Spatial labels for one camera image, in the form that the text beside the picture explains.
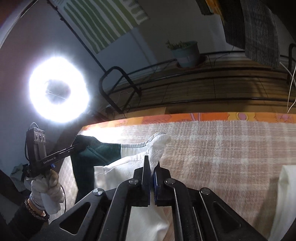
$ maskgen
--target green striped artwork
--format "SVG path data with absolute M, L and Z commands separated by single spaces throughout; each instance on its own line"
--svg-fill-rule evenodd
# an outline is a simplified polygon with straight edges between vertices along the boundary
M 148 19 L 136 0 L 51 0 L 92 52 Z

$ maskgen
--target white cable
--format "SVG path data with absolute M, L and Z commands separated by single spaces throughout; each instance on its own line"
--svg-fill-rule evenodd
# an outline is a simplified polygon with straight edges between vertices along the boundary
M 293 75 L 291 74 L 291 72 L 286 68 L 286 66 L 284 66 L 282 64 L 282 62 L 280 62 L 280 64 L 288 71 L 288 73 L 291 75 L 292 77 L 292 80 L 294 81 L 294 84 L 295 84 L 295 89 L 296 89 L 296 81 L 294 79 L 294 74 L 295 74 L 295 70 L 296 70 L 296 64 L 295 64 L 295 69 L 294 69 L 294 73 Z M 292 88 L 292 81 L 291 81 L 291 85 L 290 85 L 290 90 L 289 90 L 289 96 L 288 96 L 288 102 L 287 102 L 287 113 L 289 113 L 290 109 L 292 108 L 292 106 L 296 103 L 296 98 L 295 98 L 295 101 L 294 103 L 291 105 L 290 109 L 288 110 L 288 106 L 289 106 L 289 100 L 290 100 L 290 93 L 291 93 L 291 88 Z
M 132 92 L 123 92 L 123 93 L 120 93 L 119 94 L 119 96 L 118 96 L 118 99 L 117 99 L 117 101 L 115 102 L 115 104 L 117 104 L 118 103 L 118 101 L 119 101 L 119 99 L 120 99 L 120 96 L 122 95 L 122 94 L 131 94 Z

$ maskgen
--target white glove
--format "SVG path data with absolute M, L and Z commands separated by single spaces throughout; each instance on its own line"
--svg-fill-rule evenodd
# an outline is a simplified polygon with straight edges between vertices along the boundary
M 50 170 L 46 177 L 41 175 L 36 177 L 36 180 L 31 182 L 31 190 L 30 200 L 39 210 L 45 210 L 41 193 L 48 194 L 51 200 L 59 203 L 59 207 L 60 203 L 63 203 L 65 200 L 61 184 L 59 183 L 59 175 L 54 170 Z

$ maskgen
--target hanging towel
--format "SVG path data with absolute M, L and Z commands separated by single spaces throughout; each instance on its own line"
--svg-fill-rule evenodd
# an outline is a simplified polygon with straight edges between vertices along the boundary
M 245 55 L 260 64 L 279 65 L 279 43 L 272 12 L 261 1 L 240 0 L 245 26 Z
M 94 183 L 95 183 L 94 167 L 95 166 L 100 166 L 98 168 L 104 169 L 105 168 L 104 166 L 109 165 L 114 161 L 117 161 L 123 157 L 133 156 L 138 153 L 146 152 L 148 147 L 151 145 L 151 143 L 154 143 L 156 139 L 159 140 L 159 138 L 161 137 L 169 138 L 168 135 L 158 132 L 158 133 L 155 133 L 153 136 L 151 136 L 147 141 L 142 143 L 110 144 L 110 143 L 102 143 L 98 141 L 95 137 L 77 135 L 73 144 L 76 144 L 79 142 L 81 144 L 84 144 L 86 148 L 79 153 L 75 153 L 71 155 L 73 173 L 74 173 L 76 184 L 78 187 L 78 193 L 77 193 L 75 203 L 77 203 L 79 200 L 81 200 L 83 197 L 85 197 L 89 192 L 91 192 L 95 188 L 94 187 Z M 149 156 L 150 163 L 153 163 L 152 162 L 153 157 L 154 156 Z
M 244 16 L 239 0 L 219 0 L 224 16 L 224 35 L 227 43 L 245 49 Z
M 149 19 L 136 0 L 50 0 L 94 53 Z

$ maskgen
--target plaid bedsheet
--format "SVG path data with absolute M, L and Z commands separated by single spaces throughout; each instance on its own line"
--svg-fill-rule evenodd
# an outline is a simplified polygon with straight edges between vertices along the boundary
M 281 167 L 296 164 L 295 124 L 190 121 L 97 127 L 92 131 L 100 141 L 109 143 L 138 143 L 158 131 L 166 132 L 172 141 L 161 166 L 189 188 L 212 189 L 265 237 L 275 214 Z M 71 176 L 67 168 L 63 166 L 60 172 L 62 184 L 69 180 L 63 180 L 61 173 Z M 68 199 L 71 193 L 75 192 L 66 190 Z M 165 213 L 170 221 L 165 240 L 174 240 L 170 208 L 166 207 Z

